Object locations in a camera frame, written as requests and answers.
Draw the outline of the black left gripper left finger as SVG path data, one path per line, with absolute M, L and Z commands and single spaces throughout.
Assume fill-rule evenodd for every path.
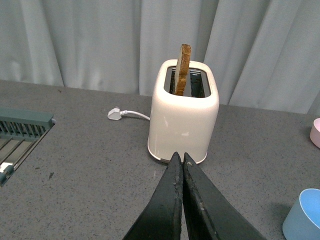
M 179 240 L 181 238 L 184 174 L 175 152 L 150 201 L 131 226 L 125 240 Z

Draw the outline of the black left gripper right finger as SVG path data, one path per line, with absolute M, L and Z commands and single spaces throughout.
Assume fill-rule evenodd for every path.
M 192 157 L 183 159 L 183 208 L 190 240 L 264 240 Z

